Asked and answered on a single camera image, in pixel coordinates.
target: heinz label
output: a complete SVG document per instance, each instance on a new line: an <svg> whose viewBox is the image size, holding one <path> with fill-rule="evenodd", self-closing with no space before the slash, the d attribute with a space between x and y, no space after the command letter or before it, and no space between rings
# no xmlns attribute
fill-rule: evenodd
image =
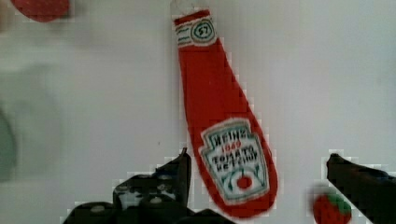
<svg viewBox="0 0 396 224"><path fill-rule="evenodd" d="M202 132L200 154L227 204L261 197L269 190L268 169L248 119L227 119Z"/></svg>

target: white surface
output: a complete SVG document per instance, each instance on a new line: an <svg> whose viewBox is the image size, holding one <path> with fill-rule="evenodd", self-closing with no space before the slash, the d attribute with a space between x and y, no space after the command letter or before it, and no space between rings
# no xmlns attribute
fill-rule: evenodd
<svg viewBox="0 0 396 224"><path fill-rule="evenodd" d="M0 101L20 148L0 223L60 223L177 156L188 137L170 1L78 0L73 19L49 24L2 3ZM279 173L274 209L238 223L314 223L306 192L331 149L396 171L394 0L209 5ZM190 199L216 209L198 174Z"/></svg>

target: red object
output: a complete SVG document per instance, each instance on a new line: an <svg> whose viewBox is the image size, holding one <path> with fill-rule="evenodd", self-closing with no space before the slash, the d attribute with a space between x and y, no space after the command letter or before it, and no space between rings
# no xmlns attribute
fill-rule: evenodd
<svg viewBox="0 0 396 224"><path fill-rule="evenodd" d="M62 17L69 9L68 0L11 0L24 16L39 22L49 22Z"/></svg>
<svg viewBox="0 0 396 224"><path fill-rule="evenodd" d="M186 120L206 188L231 217L267 211L277 193L271 150L227 62L210 11L174 23Z"/></svg>
<svg viewBox="0 0 396 224"><path fill-rule="evenodd" d="M318 196L313 210L318 224L347 224L352 219L350 206L335 194Z"/></svg>

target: black object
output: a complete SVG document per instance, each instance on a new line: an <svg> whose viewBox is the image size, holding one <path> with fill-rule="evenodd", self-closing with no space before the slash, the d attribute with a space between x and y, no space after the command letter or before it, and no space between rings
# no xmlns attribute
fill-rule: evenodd
<svg viewBox="0 0 396 224"><path fill-rule="evenodd" d="M374 224L396 224L396 177L333 153L327 178Z"/></svg>
<svg viewBox="0 0 396 224"><path fill-rule="evenodd" d="M186 151L153 175L135 175L116 186L113 203L76 207L64 224L233 224L210 209L187 208L191 157Z"/></svg>
<svg viewBox="0 0 396 224"><path fill-rule="evenodd" d="M0 110L0 182L12 178L12 171L17 164L17 150L14 133L6 116Z"/></svg>

